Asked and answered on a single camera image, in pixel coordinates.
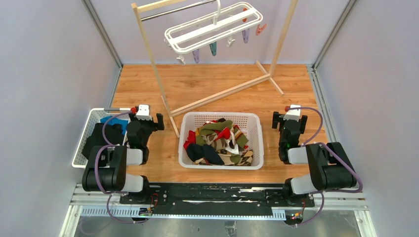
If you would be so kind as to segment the white plastic clip hanger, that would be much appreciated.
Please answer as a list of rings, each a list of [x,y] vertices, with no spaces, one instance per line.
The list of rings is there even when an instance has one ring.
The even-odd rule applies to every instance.
[[[260,24],[263,15],[250,3],[241,1],[194,20],[168,28],[165,42],[177,54],[188,54]]]

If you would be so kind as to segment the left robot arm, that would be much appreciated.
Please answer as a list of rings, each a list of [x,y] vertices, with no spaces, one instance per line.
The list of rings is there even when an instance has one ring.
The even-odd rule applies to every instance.
[[[164,130],[164,116],[156,114],[157,121],[149,115],[141,115],[133,110],[124,112],[130,121],[126,126],[127,142],[111,142],[102,126],[104,145],[92,147],[82,177],[82,187],[87,192],[101,191],[106,195],[125,194],[130,199],[144,204],[152,196],[150,183],[144,175],[127,173],[129,161],[134,165],[144,165],[149,158],[147,147],[153,132]]]

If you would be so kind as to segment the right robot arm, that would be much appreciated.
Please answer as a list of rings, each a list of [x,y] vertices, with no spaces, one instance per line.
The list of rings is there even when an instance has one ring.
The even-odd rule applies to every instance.
[[[284,164],[307,164],[309,174],[288,178],[283,184],[282,198],[290,206],[296,205],[311,193],[348,191],[357,186],[353,166],[339,142],[302,145],[308,117],[300,110],[285,114],[273,112],[272,128],[279,130],[278,153]]]

